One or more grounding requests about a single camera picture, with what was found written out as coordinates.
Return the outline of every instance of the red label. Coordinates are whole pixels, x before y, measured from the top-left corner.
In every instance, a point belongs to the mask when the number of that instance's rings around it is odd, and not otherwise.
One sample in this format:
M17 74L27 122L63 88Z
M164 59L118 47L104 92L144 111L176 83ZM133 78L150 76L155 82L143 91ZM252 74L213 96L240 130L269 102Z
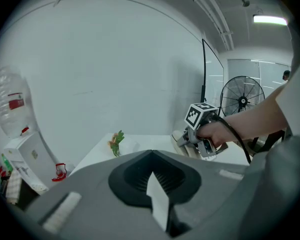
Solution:
M22 107L25 105L24 99L14 99L9 101L10 110L14 110L16 108Z

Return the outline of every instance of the green bottle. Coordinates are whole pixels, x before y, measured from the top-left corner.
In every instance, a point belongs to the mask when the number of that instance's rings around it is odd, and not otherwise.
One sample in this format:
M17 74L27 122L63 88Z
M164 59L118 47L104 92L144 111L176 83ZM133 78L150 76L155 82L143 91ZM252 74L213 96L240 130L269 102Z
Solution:
M8 171L10 171L12 173L12 171L14 170L14 168L11 166L11 164L9 163L8 159L6 159L4 154L1 154L3 162L6 166L6 168L8 169Z

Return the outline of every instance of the plaid cloth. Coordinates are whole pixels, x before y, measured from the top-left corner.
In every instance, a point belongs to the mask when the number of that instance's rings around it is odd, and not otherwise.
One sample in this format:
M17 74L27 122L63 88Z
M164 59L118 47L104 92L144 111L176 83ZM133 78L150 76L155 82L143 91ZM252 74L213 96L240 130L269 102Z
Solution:
M5 198L8 203L15 204L19 201L22 178L19 172L14 169L10 175L6 188Z

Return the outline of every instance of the fluorescent light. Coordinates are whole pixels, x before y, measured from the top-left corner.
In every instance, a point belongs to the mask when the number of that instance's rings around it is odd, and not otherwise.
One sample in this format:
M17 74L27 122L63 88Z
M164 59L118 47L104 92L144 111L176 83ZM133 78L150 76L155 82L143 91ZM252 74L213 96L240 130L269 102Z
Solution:
M276 64L274 62L269 62L269 61L264 61L264 60L259 60L259 59L252 59L252 62L262 62L262 63L270 63L270 64Z
M287 21L281 17L274 17L274 16L264 16L264 15L254 15L253 16L254 23L273 23L279 25L287 25Z
M261 78L258 78L258 77L252 77L252 76L246 76L245 78L252 78L252 79L259 79L259 80L261 80Z

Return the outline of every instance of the white wall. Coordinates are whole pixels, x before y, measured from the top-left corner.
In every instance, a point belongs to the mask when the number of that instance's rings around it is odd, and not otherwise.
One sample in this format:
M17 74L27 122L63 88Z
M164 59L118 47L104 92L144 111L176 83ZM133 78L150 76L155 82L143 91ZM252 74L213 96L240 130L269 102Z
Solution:
M50 3L0 36L0 67L27 79L60 162L77 165L109 132L170 134L200 101L201 31L163 1L135 1ZM0 153L8 141L0 128Z
M274 62L291 66L293 52L291 50L280 50L269 48L266 46L260 47L239 47L231 51L222 52L219 54L219 59L224 67L224 84L229 79L228 60L261 60L267 62Z

